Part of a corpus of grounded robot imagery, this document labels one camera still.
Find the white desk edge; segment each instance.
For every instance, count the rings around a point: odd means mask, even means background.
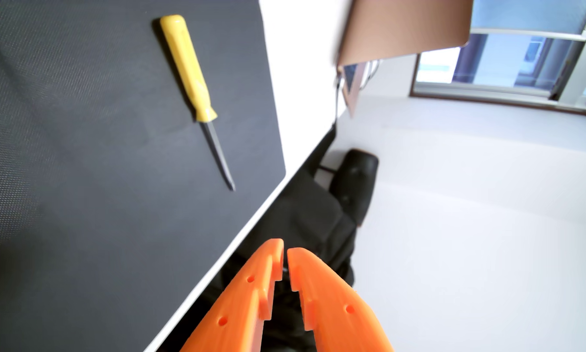
[[[350,2],[260,0],[286,175],[144,352],[160,347],[332,126],[337,50]],[[338,110],[338,116],[345,110],[342,99]]]

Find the window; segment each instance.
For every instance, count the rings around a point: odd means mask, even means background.
[[[475,0],[469,43],[423,52],[413,95],[586,110],[586,0]]]

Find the screwdriver shaft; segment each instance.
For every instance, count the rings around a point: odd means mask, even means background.
[[[221,149],[221,144],[219,143],[217,132],[215,132],[215,126],[213,126],[212,122],[206,122],[204,124],[206,125],[206,131],[208,131],[208,136],[213,143],[213,147],[215,148],[215,153],[217,153],[219,166],[225,175],[225,180],[228,183],[228,187],[234,192],[236,191],[236,186],[234,185],[234,180],[232,180],[232,174],[228,168],[228,163],[225,161],[225,156],[223,156],[223,150]]]

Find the yellow screwdriver handle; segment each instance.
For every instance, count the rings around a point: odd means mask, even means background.
[[[187,22],[179,14],[172,14],[160,19],[164,37],[172,51],[173,61],[178,67],[184,88],[195,107],[199,122],[210,122],[217,118],[217,113],[210,106],[210,94],[200,63],[195,55],[195,48],[188,35]]]

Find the screwdriver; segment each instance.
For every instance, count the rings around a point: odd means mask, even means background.
[[[210,94],[208,94],[208,87],[204,81],[200,63],[197,61],[191,36],[188,34],[187,22],[179,14],[172,14],[162,17],[160,25],[163,28],[169,49],[171,49],[173,61],[178,67],[184,89],[195,107],[195,120],[205,125],[204,130],[215,149],[219,166],[225,175],[228,187],[230,190],[235,191],[236,187],[234,186],[234,180],[232,180],[232,174],[230,174],[217,132],[215,132],[215,127],[212,124],[212,121],[217,118],[217,113],[210,105]]]

